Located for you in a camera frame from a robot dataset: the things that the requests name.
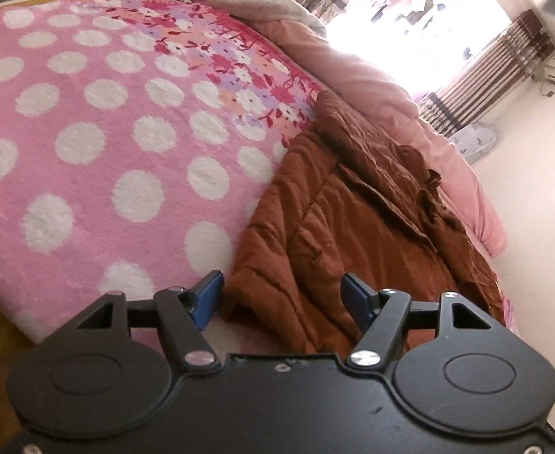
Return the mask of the brown padded jacket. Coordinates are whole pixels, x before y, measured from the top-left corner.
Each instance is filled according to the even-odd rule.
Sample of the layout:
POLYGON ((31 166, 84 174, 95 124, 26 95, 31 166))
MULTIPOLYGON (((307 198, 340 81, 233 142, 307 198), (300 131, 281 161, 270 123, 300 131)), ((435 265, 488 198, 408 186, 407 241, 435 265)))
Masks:
POLYGON ((440 176, 324 91, 240 238, 223 311, 246 311, 296 354, 348 354, 361 333, 340 298, 353 273, 374 289, 436 301, 455 291, 503 321, 497 279, 440 176))

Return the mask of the pink polka dot blanket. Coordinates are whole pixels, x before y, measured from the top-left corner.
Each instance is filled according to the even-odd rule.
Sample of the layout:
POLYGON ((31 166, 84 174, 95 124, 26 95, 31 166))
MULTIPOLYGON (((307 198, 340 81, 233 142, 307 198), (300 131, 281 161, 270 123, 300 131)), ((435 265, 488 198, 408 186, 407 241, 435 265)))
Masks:
POLYGON ((0 9, 0 309, 42 340, 99 295, 227 271, 283 156, 177 110, 96 97, 70 4, 0 9))

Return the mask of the pink quilt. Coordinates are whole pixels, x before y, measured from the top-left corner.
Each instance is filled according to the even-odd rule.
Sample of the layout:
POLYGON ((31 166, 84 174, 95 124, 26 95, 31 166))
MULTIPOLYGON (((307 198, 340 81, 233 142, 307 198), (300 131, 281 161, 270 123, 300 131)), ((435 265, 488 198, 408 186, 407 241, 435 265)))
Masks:
POLYGON ((420 117, 404 88, 354 55, 333 49, 301 23, 290 20, 252 22, 251 27, 282 48, 315 78, 326 84, 366 120, 401 145, 418 150, 426 165, 441 175, 448 206, 472 239, 492 258, 507 245, 507 233, 471 165, 455 146, 420 117))

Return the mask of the right striped curtain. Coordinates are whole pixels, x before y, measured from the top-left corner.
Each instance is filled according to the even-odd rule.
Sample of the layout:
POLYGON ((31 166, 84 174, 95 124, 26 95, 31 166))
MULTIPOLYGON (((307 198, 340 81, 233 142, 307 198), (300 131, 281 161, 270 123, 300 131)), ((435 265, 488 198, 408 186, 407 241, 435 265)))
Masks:
POLYGON ((422 97, 419 115, 436 132, 450 137, 490 112, 554 51, 547 28, 534 10, 527 9, 457 79, 422 97))

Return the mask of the pink floral blanket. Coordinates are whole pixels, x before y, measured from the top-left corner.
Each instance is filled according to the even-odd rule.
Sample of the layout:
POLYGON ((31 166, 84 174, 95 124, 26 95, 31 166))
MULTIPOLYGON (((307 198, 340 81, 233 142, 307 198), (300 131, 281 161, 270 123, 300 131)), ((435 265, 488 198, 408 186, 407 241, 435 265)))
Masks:
POLYGON ((208 143, 225 143, 235 129, 277 151, 315 117, 320 84, 220 10, 174 0, 80 0, 69 10, 106 109, 121 98, 148 115, 177 109, 208 143))

